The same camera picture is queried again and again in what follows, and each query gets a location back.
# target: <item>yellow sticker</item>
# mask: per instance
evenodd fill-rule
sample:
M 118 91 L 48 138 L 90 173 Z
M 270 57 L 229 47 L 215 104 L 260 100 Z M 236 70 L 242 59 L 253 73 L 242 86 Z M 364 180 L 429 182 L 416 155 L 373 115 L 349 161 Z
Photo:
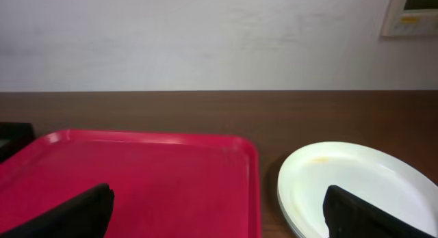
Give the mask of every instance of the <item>yellow sticker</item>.
M 401 19 L 400 19 L 400 22 L 401 23 L 418 23 L 418 21 L 419 21 L 419 17 L 417 17 L 417 16 L 403 16 Z

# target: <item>white wall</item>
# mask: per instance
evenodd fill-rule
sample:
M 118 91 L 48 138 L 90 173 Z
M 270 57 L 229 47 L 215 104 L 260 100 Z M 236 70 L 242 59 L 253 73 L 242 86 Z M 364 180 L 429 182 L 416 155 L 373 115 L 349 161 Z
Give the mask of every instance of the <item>white wall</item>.
M 438 89 L 389 0 L 0 0 L 0 91 Z

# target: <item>tray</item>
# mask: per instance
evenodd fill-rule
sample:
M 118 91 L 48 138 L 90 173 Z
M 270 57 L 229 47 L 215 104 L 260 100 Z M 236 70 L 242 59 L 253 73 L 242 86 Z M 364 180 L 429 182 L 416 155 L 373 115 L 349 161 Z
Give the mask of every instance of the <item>tray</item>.
M 0 233 L 99 183 L 105 237 L 261 236 L 258 156 L 236 136 L 58 131 L 0 164 Z

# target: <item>wooden table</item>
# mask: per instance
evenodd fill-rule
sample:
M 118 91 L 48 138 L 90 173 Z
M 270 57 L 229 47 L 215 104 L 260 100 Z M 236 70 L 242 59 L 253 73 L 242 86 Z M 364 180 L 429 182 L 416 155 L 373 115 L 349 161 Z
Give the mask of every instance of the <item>wooden table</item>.
M 285 158 L 314 142 L 371 146 L 438 183 L 438 92 L 0 94 L 0 121 L 66 128 L 234 134 L 259 149 L 263 237 L 294 237 L 279 211 Z

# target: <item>round white plate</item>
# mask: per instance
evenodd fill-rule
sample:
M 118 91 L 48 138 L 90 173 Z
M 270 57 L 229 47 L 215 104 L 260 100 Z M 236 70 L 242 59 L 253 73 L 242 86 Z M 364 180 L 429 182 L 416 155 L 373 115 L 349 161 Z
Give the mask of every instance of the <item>round white plate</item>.
M 279 173 L 280 206 L 299 237 L 329 237 L 322 212 L 329 185 L 338 185 L 437 236 L 438 187 L 432 181 L 381 151 L 344 142 L 321 142 L 292 153 Z

